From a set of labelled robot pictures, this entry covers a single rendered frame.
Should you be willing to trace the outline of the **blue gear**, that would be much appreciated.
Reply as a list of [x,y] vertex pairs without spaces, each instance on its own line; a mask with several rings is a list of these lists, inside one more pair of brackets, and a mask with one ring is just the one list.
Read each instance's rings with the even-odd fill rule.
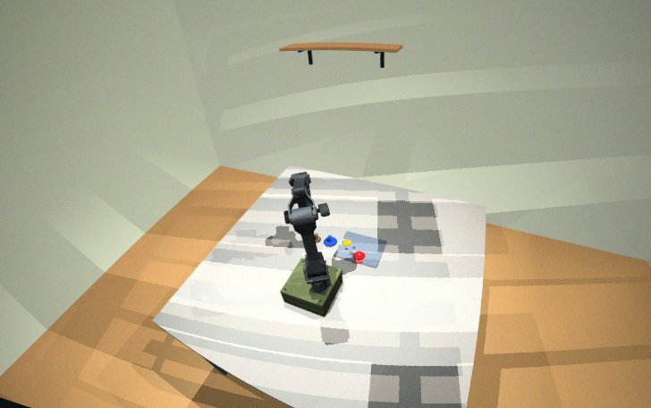
[[328,248],[328,247],[329,247],[329,248],[330,248],[330,247],[332,248],[332,247],[334,247],[336,244],[337,244],[337,240],[336,240],[335,238],[332,238],[331,235],[329,235],[329,236],[327,237],[327,239],[325,238],[325,240],[324,240],[324,245],[327,246],[327,248]]

